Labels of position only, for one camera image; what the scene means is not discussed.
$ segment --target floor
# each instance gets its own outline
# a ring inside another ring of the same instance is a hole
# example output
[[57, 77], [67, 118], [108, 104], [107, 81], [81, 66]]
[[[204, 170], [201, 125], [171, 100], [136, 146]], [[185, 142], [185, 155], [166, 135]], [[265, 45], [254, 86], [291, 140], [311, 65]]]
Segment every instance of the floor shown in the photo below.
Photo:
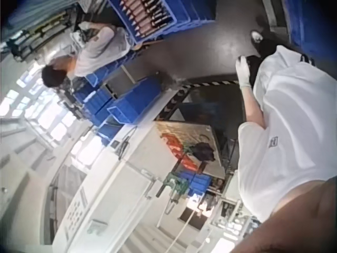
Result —
[[[100, 21], [110, 18], [116, 22], [112, 15], [103, 19], [102, 16]], [[171, 35], [125, 67], [135, 80], [157, 71], [182, 79], [208, 76], [234, 79], [236, 58], [256, 54], [250, 31], [262, 30], [261, 23], [266, 20], [262, 0], [218, 0], [215, 23]], [[111, 76], [110, 83], [117, 94], [133, 86], [122, 70]]]

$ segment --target hand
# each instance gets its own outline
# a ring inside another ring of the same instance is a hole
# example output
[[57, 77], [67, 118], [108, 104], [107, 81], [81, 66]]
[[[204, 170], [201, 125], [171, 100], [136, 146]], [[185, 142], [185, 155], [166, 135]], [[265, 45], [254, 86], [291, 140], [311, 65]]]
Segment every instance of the hand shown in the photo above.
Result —
[[239, 80], [240, 88], [252, 87], [249, 83], [249, 77], [251, 75], [249, 66], [247, 63], [247, 58], [245, 56], [240, 56], [237, 58], [235, 63], [237, 78]]
[[90, 29], [90, 25], [91, 25], [91, 22], [88, 22], [88, 21], [83, 21], [81, 22], [80, 24], [78, 24], [79, 28], [81, 30], [89, 30]]

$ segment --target white panel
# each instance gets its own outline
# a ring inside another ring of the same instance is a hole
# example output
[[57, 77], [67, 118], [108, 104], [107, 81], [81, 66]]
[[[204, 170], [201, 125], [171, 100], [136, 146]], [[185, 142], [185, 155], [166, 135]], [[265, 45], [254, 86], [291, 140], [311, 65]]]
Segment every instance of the white panel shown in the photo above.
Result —
[[145, 200], [144, 194], [150, 183], [149, 179], [124, 165], [90, 217], [90, 220], [107, 223], [107, 228], [98, 236], [88, 234], [88, 224], [84, 225], [69, 252], [105, 252], [111, 241], [118, 238], [130, 216], [137, 212], [140, 201]]
[[138, 145], [129, 162], [164, 180], [176, 164], [177, 158], [160, 138], [154, 126]]

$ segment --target wire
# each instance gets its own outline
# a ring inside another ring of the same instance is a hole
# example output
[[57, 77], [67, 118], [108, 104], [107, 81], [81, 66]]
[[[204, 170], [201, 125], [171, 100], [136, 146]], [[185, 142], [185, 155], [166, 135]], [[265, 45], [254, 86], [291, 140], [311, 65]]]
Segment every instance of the wire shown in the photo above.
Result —
[[122, 142], [120, 143], [120, 145], [116, 148], [116, 154], [118, 155], [118, 160], [119, 161], [122, 159], [123, 154], [125, 153], [126, 148], [129, 146], [129, 144], [130, 144], [129, 140], [131, 139], [131, 137], [136, 132], [136, 129], [137, 129], [137, 126], [134, 126], [133, 128], [131, 128], [128, 131], [128, 133], [122, 138]]

